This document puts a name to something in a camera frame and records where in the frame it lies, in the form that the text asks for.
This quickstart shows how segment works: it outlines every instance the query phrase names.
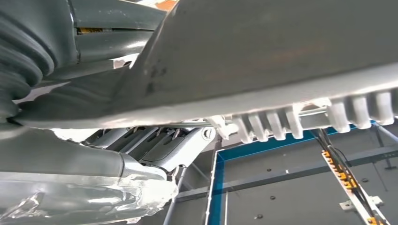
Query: cable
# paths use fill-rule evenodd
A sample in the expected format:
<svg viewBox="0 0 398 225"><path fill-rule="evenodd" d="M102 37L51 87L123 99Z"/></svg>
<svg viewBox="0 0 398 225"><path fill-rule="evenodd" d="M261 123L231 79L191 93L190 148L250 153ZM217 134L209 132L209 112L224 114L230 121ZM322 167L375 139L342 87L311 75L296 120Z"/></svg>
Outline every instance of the cable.
<svg viewBox="0 0 398 225"><path fill-rule="evenodd" d="M353 188L352 191L353 193L357 196L358 200L361 202L361 204L367 209L367 212L369 213L369 215L371 215L372 217L375 217L374 212L372 211L369 202L367 201L365 194L362 192L362 190L360 189L359 183L358 181L355 179L352 171L348 168L348 160L345 157L344 153L338 149L336 149L335 147L333 147L330 139L328 138L328 134L325 132L325 130L323 129L319 129L319 137L316 137L316 140L318 141L318 143L321 145L321 147L324 150L328 150L331 154L331 156L333 157L334 160L337 161L337 163L339 163L340 165L342 165L344 167L344 169L347 172L347 175L352 177L352 181L354 182L353 184L355 184L356 188ZM345 158L346 163L344 162L344 160L339 156L339 154L336 152L339 151Z"/></svg>
<svg viewBox="0 0 398 225"><path fill-rule="evenodd" d="M321 139L312 131L310 130L310 133L314 136L315 140L319 143L319 145L326 150L328 147L321 141Z"/></svg>
<svg viewBox="0 0 398 225"><path fill-rule="evenodd" d="M345 154L338 148L333 147L334 149L336 149L338 152L340 152L341 155L343 155L344 159L345 159L345 163L347 163L348 167L352 167L352 164L348 161L347 157L345 157Z"/></svg>

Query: gray pipe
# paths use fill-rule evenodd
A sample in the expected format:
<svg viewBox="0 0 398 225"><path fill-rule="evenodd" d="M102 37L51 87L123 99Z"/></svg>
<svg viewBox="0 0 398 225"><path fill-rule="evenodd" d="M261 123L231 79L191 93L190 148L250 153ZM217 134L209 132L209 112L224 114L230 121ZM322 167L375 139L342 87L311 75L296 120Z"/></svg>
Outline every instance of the gray pipe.
<svg viewBox="0 0 398 225"><path fill-rule="evenodd" d="M391 133L389 130L387 130L386 128L384 128L382 125L376 123L376 127L377 129L379 129L381 132L383 132L385 135L387 135L389 138L391 138L392 140L394 140L395 142L398 143L398 137L395 136L393 133Z"/></svg>
<svg viewBox="0 0 398 225"><path fill-rule="evenodd" d="M108 133L104 134L102 137L91 143L91 145L101 148L107 148L115 141L117 141L119 138L121 138L123 135L125 135L127 131L128 130L126 128L112 129Z"/></svg>
<svg viewBox="0 0 398 225"><path fill-rule="evenodd" d="M186 167L183 167L183 170L182 170L181 176L180 176L180 180L178 181L178 190L180 190L181 186L183 185L185 172L186 172ZM168 211L167 211L166 217L164 218L163 225L169 225L169 223L170 223L171 215L173 214L174 206L176 205L176 198L177 198L177 196L171 200L171 204L168 207Z"/></svg>

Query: gray wall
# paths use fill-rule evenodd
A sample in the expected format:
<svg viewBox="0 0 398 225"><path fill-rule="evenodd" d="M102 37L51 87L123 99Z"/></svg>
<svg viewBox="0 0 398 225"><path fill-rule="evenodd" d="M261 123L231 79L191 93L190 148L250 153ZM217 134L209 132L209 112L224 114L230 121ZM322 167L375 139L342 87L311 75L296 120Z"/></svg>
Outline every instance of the gray wall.
<svg viewBox="0 0 398 225"><path fill-rule="evenodd" d="M398 126L386 127L398 134ZM348 134L331 136L335 147L346 155L377 148L378 142L369 130L354 130ZM385 145L394 142L383 137ZM289 170L300 165L321 160L320 147L315 142L304 142L278 150L272 150L226 163L225 181L239 180L267 169ZM398 165L398 158L391 159ZM357 179L367 178L362 183L369 195L377 195L385 202L382 212L391 224L398 224L398 170L385 170L385 161L377 162L387 190L377 175L373 164L353 168ZM361 224L353 213L345 213L339 203L347 200L344 191L331 173L323 173L294 180L282 181L260 187L229 193L229 225L308 225L308 224ZM176 204L171 225L203 224L206 200L204 198ZM167 209L152 217L142 219L142 225L161 225ZM262 214L262 219L254 219Z"/></svg>

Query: metal bracket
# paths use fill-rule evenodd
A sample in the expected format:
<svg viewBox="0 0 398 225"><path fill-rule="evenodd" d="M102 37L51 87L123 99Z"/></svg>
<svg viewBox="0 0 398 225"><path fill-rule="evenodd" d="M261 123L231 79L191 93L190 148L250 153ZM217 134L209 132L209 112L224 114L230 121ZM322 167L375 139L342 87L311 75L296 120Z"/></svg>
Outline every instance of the metal bracket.
<svg viewBox="0 0 398 225"><path fill-rule="evenodd" d="M373 201L373 203L377 206L383 206L384 202L381 200L379 196L370 196L370 200ZM351 200L345 201L340 203L341 209L343 209L346 212L351 212L351 211L356 211L354 204L351 202Z"/></svg>
<svg viewBox="0 0 398 225"><path fill-rule="evenodd" d="M215 136L213 127L194 128L191 131L140 127L129 131L109 149L126 153L142 164L170 172L180 165L188 167Z"/></svg>

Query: gray metal panel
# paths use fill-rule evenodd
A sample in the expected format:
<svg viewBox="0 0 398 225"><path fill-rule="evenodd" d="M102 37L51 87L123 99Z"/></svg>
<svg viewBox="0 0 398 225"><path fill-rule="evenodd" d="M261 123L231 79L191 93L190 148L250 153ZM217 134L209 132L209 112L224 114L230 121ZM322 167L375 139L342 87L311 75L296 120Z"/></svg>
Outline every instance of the gray metal panel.
<svg viewBox="0 0 398 225"><path fill-rule="evenodd" d="M120 0L71 0L76 26L154 30L165 11Z"/></svg>
<svg viewBox="0 0 398 225"><path fill-rule="evenodd" d="M398 145L352 154L347 156L347 159L351 163L351 165L357 166L393 157L398 157ZM223 184L222 192L233 192L329 171L330 169L328 168L326 163L324 161L319 161L296 168L289 168L288 173L286 172L286 170L282 170L276 172L262 173L260 175L252 176L246 179L225 182ZM178 195L178 201L188 201L191 199L201 198L205 197L206 194L207 187L181 192Z"/></svg>
<svg viewBox="0 0 398 225"><path fill-rule="evenodd" d="M104 74L109 87L86 87L106 87L109 101L37 100L16 120L36 128L131 127L396 87L397 7L394 0L184 0L134 67L120 71L122 81Z"/></svg>
<svg viewBox="0 0 398 225"><path fill-rule="evenodd" d="M383 162L376 164L388 191L372 164L354 167L353 173L368 182L360 185L372 196L379 196L385 203L380 208L391 224L398 223L396 202L398 196L398 171L384 171ZM361 225L354 212L344 212L339 203L347 200L346 194L332 174L318 174L300 179L278 182L229 194L229 225ZM254 219L262 214L262 219Z"/></svg>
<svg viewBox="0 0 398 225"><path fill-rule="evenodd" d="M81 61L114 59L140 53L151 37L151 31L110 31L78 35Z"/></svg>

